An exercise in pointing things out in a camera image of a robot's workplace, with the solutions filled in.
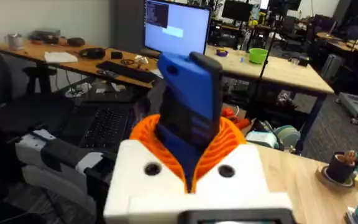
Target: green bowl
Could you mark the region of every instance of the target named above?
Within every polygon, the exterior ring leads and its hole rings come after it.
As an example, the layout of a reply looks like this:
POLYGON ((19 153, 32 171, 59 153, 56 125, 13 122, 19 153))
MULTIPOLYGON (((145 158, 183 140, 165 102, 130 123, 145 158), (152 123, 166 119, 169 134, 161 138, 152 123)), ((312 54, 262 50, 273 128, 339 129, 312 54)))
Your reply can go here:
POLYGON ((250 49, 249 50, 249 62, 255 64, 262 64, 267 56, 267 50, 265 49, 250 49))

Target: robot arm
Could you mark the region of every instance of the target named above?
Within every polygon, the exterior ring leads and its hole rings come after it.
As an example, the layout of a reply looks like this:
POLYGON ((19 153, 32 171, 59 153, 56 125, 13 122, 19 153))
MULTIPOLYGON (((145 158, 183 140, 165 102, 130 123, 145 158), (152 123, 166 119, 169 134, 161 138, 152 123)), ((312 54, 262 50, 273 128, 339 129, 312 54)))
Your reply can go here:
POLYGON ((255 146, 220 118, 220 65, 162 54, 160 114, 123 141, 104 208, 106 223, 295 223, 286 193, 271 193, 255 146))

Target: mug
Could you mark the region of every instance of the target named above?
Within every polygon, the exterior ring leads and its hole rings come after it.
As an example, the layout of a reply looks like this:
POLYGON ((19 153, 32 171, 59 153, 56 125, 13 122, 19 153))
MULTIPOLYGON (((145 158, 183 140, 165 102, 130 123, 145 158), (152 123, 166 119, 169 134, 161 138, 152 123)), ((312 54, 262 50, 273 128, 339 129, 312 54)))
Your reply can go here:
POLYGON ((20 34, 8 34, 5 36, 5 43, 11 50, 22 50, 23 37, 20 34))

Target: keyboard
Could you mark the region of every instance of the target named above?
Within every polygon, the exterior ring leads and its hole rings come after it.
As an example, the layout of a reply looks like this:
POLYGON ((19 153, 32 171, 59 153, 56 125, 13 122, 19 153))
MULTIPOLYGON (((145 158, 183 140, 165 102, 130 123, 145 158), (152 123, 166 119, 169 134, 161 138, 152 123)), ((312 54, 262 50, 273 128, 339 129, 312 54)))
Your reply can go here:
POLYGON ((133 78, 135 80, 139 80, 145 83, 150 83, 154 81, 157 76, 152 72, 144 72, 134 68, 129 68, 125 65, 120 65, 118 63, 105 61, 96 66, 96 68, 100 68, 102 70, 107 70, 110 72, 114 72, 118 75, 124 75, 129 78, 133 78))
POLYGON ((112 106, 100 107, 85 132, 80 147, 117 147, 123 139, 128 110, 112 106))

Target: laptop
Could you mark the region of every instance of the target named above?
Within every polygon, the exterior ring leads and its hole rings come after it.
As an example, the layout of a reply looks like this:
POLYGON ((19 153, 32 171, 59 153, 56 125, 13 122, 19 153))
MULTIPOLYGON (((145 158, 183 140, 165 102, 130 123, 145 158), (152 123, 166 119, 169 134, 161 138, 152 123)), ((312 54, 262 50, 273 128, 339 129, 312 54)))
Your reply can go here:
POLYGON ((129 138, 139 121, 159 113, 165 86, 163 80, 158 81, 135 103, 84 101, 73 110, 57 136, 79 147, 116 154, 121 141, 129 138))

